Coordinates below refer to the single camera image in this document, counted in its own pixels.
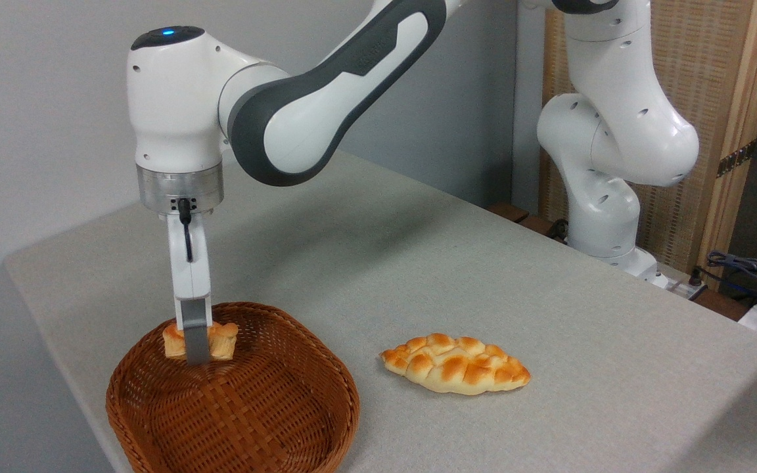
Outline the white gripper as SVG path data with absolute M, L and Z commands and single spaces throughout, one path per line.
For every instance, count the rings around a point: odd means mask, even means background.
M 166 216 L 176 321 L 184 335 L 188 365 L 210 362 L 208 327 L 212 326 L 208 246 L 201 214 L 184 225 L 178 214 Z

